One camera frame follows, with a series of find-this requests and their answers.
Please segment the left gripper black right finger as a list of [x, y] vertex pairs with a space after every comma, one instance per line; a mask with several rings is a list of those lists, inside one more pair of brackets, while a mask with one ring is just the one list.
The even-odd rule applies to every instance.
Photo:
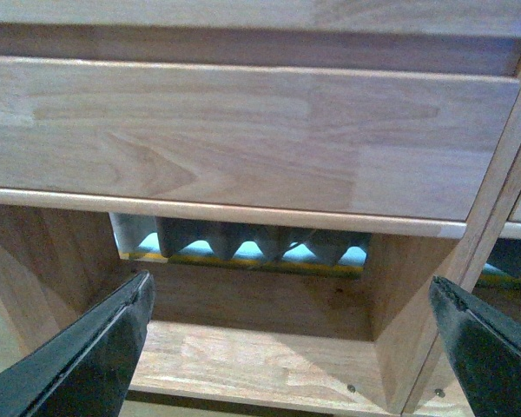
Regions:
[[521, 416], [521, 324], [434, 276], [429, 302], [446, 357], [476, 416]]

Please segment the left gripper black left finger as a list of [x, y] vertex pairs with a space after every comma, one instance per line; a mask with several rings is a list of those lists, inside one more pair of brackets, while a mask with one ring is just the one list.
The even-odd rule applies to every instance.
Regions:
[[0, 416], [117, 416], [155, 301], [142, 271], [0, 373]]

